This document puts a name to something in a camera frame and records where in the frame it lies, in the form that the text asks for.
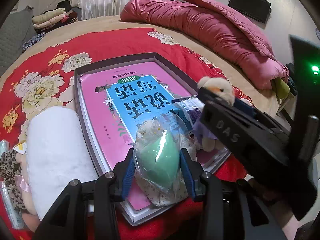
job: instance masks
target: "gray cushion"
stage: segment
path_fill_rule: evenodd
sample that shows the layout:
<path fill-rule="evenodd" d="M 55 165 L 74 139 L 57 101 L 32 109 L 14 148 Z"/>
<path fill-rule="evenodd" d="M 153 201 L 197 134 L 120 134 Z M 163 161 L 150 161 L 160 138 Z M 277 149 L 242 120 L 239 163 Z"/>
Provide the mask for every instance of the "gray cushion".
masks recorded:
<path fill-rule="evenodd" d="M 22 54 L 22 45 L 36 35 L 32 25 L 33 10 L 25 8 L 9 14 L 0 29 L 0 76 Z"/>

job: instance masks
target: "beige bed cover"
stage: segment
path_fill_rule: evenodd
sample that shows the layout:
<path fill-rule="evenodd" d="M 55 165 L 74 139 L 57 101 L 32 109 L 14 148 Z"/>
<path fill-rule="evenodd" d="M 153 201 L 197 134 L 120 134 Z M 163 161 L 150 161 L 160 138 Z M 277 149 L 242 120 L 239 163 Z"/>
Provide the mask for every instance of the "beige bed cover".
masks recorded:
<path fill-rule="evenodd" d="M 201 56 L 207 58 L 223 71 L 223 73 L 226 75 L 226 77 L 229 79 L 232 85 L 240 88 L 243 93 L 248 95 L 252 99 L 254 105 L 260 111 L 266 112 L 272 117 L 276 115 L 279 103 L 278 98 L 276 97 L 276 94 L 273 91 L 257 90 L 251 84 L 251 82 L 245 77 L 245 75 L 242 73 L 239 67 L 219 57 L 195 39 L 183 33 L 159 27 L 156 25 L 121 22 L 119 16 L 99 17 L 86 21 L 80 21 L 77 23 L 60 27 L 56 30 L 49 32 L 40 42 L 33 45 L 31 48 L 27 49 L 3 74 L 3 76 L 0 78 L 0 91 L 2 90 L 5 80 L 13 72 L 15 68 L 21 65 L 27 58 L 39 52 L 43 52 L 48 47 L 54 44 L 58 44 L 59 42 L 75 38 L 77 36 L 90 32 L 103 32 L 137 27 L 156 28 L 157 31 L 174 38 L 182 46 L 185 46 L 200 54 Z"/>

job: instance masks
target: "yellow cloth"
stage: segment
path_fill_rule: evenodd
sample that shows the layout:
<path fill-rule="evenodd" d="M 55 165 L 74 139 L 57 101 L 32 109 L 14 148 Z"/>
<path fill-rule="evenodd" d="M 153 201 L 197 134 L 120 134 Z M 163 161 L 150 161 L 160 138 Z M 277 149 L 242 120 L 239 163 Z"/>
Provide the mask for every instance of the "yellow cloth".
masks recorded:
<path fill-rule="evenodd" d="M 34 16 L 32 18 L 32 23 L 33 24 L 41 24 L 41 23 L 44 23 L 62 13 L 66 12 L 66 10 L 64 8 L 58 8 L 58 9 L 55 9 L 53 11 L 49 11 L 49 12 L 46 12 L 45 14 L 42 14 L 42 15 L 38 15 L 38 16 Z"/>
<path fill-rule="evenodd" d="M 54 18 L 52 18 L 52 19 L 50 19 L 49 21 L 46 21 L 46 22 L 44 22 L 44 23 L 34 24 L 33 27 L 34 27 L 35 29 L 42 29 L 42 28 L 44 28 L 44 27 L 48 27 L 48 26 L 50 26 L 50 25 L 52 25 L 52 24 L 55 24 L 55 23 L 61 21 L 66 15 L 67 15 L 67 13 L 64 12 L 64 13 L 62 13 L 62 14 L 60 14 L 60 15 L 58 15 L 58 16 L 56 16 L 56 17 L 54 17 Z"/>
<path fill-rule="evenodd" d="M 280 77 L 273 79 L 271 85 L 278 98 L 285 99 L 289 95 L 290 88 Z"/>

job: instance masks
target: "white pillow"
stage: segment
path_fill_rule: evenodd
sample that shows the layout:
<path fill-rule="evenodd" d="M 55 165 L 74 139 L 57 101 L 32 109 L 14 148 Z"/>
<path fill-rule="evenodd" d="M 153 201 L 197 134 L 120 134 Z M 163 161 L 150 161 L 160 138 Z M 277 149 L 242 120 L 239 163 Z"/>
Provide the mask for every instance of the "white pillow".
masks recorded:
<path fill-rule="evenodd" d="M 40 220 L 71 180 L 98 178 L 74 110 L 54 106 L 34 117 L 27 146 L 29 184 Z"/>

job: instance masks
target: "pile of clothes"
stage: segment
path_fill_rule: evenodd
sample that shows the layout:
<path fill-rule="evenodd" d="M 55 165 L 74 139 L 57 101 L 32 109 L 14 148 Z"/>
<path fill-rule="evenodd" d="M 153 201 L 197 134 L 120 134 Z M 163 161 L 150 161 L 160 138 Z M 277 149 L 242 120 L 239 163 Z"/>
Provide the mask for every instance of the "pile of clothes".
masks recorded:
<path fill-rule="evenodd" d="M 71 9 L 70 1 L 58 3 L 55 10 L 44 12 L 32 18 L 33 27 L 38 34 L 48 33 L 61 26 L 77 22 L 78 14 Z"/>
<path fill-rule="evenodd" d="M 45 33 L 42 32 L 40 34 L 37 34 L 33 36 L 30 40 L 26 41 L 22 46 L 22 52 L 25 52 L 28 48 L 35 45 L 38 41 L 41 41 L 41 39 L 45 36 Z"/>

